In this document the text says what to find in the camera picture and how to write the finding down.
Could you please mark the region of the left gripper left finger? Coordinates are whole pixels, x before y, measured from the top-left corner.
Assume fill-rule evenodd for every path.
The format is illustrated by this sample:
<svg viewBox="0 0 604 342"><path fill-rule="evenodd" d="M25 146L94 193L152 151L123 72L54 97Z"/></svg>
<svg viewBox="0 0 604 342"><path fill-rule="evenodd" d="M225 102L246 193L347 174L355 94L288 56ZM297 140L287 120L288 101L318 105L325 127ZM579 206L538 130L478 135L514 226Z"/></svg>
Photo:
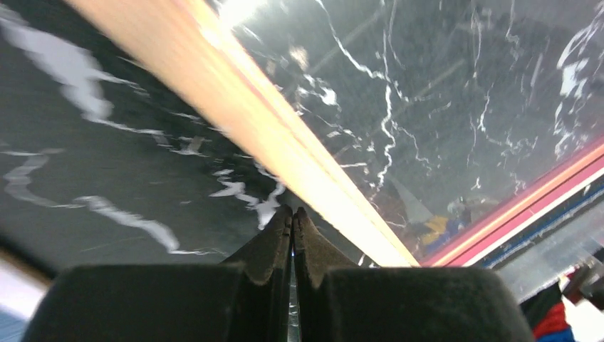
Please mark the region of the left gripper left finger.
<svg viewBox="0 0 604 342"><path fill-rule="evenodd" d="M219 264L78 266L61 274L25 341L285 341L293 212Z"/></svg>

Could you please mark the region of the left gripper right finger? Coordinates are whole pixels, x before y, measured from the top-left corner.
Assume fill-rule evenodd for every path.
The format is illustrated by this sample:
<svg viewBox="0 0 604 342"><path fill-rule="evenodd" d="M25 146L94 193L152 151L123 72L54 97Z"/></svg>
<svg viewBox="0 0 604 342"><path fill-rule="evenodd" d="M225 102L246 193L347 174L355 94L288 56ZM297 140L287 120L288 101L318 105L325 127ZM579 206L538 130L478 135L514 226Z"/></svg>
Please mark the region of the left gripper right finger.
<svg viewBox="0 0 604 342"><path fill-rule="evenodd" d="M496 273L473 267L363 268L293 215L303 341L532 341Z"/></svg>

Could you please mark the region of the clear acrylic sheet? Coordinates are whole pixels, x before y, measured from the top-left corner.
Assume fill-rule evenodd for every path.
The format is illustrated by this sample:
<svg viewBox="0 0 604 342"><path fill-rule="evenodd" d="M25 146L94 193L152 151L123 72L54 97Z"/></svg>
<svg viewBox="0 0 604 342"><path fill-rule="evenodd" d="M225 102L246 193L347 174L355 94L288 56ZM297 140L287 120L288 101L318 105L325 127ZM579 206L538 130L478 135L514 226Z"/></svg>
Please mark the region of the clear acrylic sheet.
<svg viewBox="0 0 604 342"><path fill-rule="evenodd" d="M601 1L215 1L396 225L482 220L603 134Z"/></svg>

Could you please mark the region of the pink wooden photo frame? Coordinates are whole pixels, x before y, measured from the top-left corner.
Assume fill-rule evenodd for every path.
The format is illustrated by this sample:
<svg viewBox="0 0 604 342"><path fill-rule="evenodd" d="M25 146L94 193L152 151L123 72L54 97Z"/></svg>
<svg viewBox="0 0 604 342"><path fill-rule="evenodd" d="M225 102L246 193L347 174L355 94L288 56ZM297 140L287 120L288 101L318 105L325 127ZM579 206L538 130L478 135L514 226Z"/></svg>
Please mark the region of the pink wooden photo frame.
<svg viewBox="0 0 604 342"><path fill-rule="evenodd" d="M421 222L389 222L219 18L214 2L70 6L379 264L490 264L519 246L547 211L603 174L602 134L482 220L473 218L482 201L460 197Z"/></svg>

